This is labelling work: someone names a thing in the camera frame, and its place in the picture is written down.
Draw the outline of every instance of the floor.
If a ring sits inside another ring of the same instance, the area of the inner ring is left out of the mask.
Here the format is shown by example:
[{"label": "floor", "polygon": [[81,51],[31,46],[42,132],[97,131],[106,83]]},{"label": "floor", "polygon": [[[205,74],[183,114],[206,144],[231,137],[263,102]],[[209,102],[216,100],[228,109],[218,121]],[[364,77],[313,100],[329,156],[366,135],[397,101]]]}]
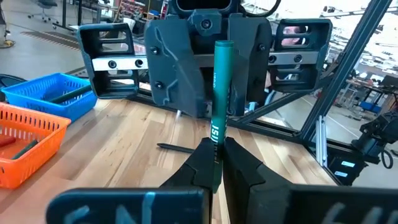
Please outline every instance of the floor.
[{"label": "floor", "polygon": [[[58,5],[59,7],[49,9],[46,12],[61,22],[62,2],[59,1]],[[69,4],[67,6],[67,24],[75,24],[77,8]],[[2,8],[11,31],[8,39],[16,41],[16,45],[10,49],[0,49],[0,73],[32,79],[50,73],[69,72],[84,66],[79,50],[21,34],[21,32],[28,31],[54,31],[52,25],[42,22],[41,18],[29,19],[27,17],[30,13],[40,12],[40,8],[32,2],[28,0],[4,1]],[[91,11],[83,10],[83,22],[92,21],[93,16],[95,15]],[[71,34],[69,31],[60,28],[57,29],[57,32],[66,35]],[[267,116],[280,119],[291,128],[300,129],[315,101],[316,98],[305,96]],[[348,114],[349,111],[342,108],[330,110],[326,118],[329,138],[351,142],[352,139],[361,135],[359,127],[363,123],[349,119],[346,117]],[[389,147],[398,149],[397,144]],[[398,174],[398,166],[387,170],[381,163],[370,165],[365,168],[354,185],[394,188],[398,185],[396,174]]]}]

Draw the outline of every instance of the green cylinder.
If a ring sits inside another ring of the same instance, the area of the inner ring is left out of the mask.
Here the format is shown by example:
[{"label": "green cylinder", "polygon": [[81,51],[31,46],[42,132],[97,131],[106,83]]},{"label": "green cylinder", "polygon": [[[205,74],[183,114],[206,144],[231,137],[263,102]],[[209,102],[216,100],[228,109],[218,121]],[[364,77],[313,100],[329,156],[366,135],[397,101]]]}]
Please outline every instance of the green cylinder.
[{"label": "green cylinder", "polygon": [[222,154],[226,134],[229,86],[231,85],[234,59],[234,42],[216,41],[214,52],[213,104],[211,108],[211,140],[214,143],[215,173],[213,193],[218,190],[223,175]]},{"label": "green cylinder", "polygon": [[21,156],[23,156],[27,151],[31,150],[33,147],[35,147],[39,142],[37,140],[31,141],[25,148],[23,148],[21,151],[19,151],[12,159],[19,159]]},{"label": "green cylinder", "polygon": [[69,93],[66,93],[62,96],[56,97],[54,99],[49,100],[51,103],[63,103],[67,100],[71,100],[76,96],[80,96],[85,94],[86,92],[91,91],[91,85],[83,86],[77,90],[73,90]]}]

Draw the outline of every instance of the chair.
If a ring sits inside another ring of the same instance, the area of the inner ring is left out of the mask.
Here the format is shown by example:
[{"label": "chair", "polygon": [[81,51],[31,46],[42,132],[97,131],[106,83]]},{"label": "chair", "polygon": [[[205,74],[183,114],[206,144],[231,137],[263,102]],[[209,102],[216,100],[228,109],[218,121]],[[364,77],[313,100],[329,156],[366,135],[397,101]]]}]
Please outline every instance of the chair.
[{"label": "chair", "polygon": [[47,21],[53,20],[57,24],[59,23],[59,21],[56,18],[51,17],[51,16],[47,15],[44,12],[44,9],[51,9],[52,7],[57,7],[58,6],[58,4],[55,2],[55,0],[32,0],[32,2],[35,3],[36,5],[38,5],[39,7],[41,7],[42,8],[42,12],[28,15],[27,17],[29,19],[33,18],[34,16],[39,16],[40,15],[40,16],[42,16],[43,22],[47,22]]}]

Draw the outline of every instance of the wooden table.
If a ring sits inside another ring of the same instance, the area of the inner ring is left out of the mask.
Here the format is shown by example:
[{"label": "wooden table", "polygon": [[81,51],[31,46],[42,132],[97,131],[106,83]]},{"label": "wooden table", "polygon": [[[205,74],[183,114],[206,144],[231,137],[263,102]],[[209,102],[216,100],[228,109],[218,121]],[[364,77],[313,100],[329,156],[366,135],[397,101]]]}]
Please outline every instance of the wooden table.
[{"label": "wooden table", "polygon": [[[126,100],[99,100],[75,121],[59,152],[16,190],[0,190],[0,223],[45,223],[47,204],[76,187],[158,187],[188,154],[160,150],[166,142],[196,148],[209,136],[208,122]],[[300,184],[335,183],[307,150],[228,128],[248,151],[286,179]],[[213,223],[229,223],[223,185],[214,197]]]}]

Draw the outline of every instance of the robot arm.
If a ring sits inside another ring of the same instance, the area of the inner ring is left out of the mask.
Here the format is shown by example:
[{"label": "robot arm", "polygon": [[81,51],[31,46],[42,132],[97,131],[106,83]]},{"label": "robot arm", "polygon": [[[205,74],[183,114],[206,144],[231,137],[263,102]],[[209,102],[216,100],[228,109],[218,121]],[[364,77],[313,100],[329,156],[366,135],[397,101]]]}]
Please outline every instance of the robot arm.
[{"label": "robot arm", "polygon": [[[363,124],[359,129],[362,135],[351,144],[365,155],[379,157],[382,153],[382,161],[386,168],[391,169],[393,160],[388,151],[387,144],[394,144],[398,140],[398,111],[392,110],[378,116],[374,121]],[[384,153],[390,158],[390,165],[387,166],[384,160]]]},{"label": "robot arm", "polygon": [[[228,112],[243,116],[247,101],[264,102],[266,73],[275,91],[316,89],[327,53],[332,24],[328,19],[280,21],[275,36],[265,17],[241,13],[240,1],[169,1],[166,20],[150,21],[145,31],[146,56],[135,55],[134,40],[125,24],[91,24],[78,32],[85,65],[99,98],[134,98],[139,93],[137,70],[148,69],[156,104],[190,116],[206,116],[211,99],[214,44],[233,40],[234,74]],[[310,32],[285,34],[286,27]],[[119,30],[125,39],[101,39],[98,32]],[[305,39],[303,45],[282,45],[284,39]],[[106,43],[126,44],[127,51],[102,50]],[[120,75],[110,75],[115,70]],[[295,74],[295,80],[277,80]],[[132,79],[121,86],[116,79]]]}]

